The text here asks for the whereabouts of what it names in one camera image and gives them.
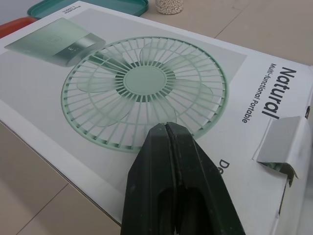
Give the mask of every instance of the cardboard box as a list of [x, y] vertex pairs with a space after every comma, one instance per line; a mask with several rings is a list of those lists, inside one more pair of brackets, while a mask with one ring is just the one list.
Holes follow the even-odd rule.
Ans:
[[118, 222], [147, 131], [175, 121], [219, 167], [247, 235], [296, 233], [309, 66], [79, 1], [1, 39], [0, 74], [0, 120]]

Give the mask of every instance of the printed fan picture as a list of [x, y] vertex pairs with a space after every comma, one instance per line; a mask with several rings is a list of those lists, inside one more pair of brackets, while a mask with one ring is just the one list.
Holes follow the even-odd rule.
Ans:
[[174, 122], [201, 136], [226, 100], [226, 79], [211, 56], [160, 37], [128, 39], [89, 54], [62, 90], [64, 115], [81, 136], [131, 152], [158, 123]]

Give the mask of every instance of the red object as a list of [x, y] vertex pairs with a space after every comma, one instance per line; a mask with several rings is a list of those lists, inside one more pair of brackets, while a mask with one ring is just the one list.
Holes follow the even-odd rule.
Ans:
[[14, 21], [10, 21], [8, 23], [0, 25], [0, 38], [5, 37], [6, 35], [9, 35], [21, 28], [24, 28], [25, 26], [35, 22], [36, 19], [32, 17], [23, 17], [19, 18]]

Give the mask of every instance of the glass jar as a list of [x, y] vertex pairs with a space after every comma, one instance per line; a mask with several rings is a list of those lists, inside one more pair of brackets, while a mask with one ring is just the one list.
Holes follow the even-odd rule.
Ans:
[[173, 15], [182, 11], [183, 0], [156, 0], [156, 9], [159, 13]]

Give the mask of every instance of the fan image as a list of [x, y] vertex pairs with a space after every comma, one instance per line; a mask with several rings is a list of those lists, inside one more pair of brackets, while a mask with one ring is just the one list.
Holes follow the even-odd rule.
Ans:
[[82, 137], [109, 149], [136, 153], [149, 130], [166, 122], [198, 138], [221, 117], [227, 80], [206, 51], [164, 37], [104, 44], [61, 18], [6, 48], [74, 66], [62, 88], [65, 118]]

